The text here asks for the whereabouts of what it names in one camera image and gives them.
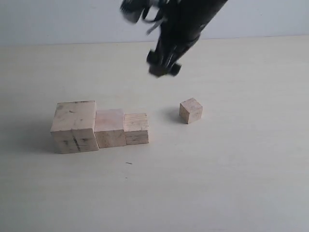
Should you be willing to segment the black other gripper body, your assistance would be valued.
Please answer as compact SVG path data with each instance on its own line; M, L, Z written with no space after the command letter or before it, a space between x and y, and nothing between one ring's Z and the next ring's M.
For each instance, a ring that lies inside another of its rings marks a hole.
M154 51L156 64L174 64L200 38L203 29L227 3L225 0L172 0Z

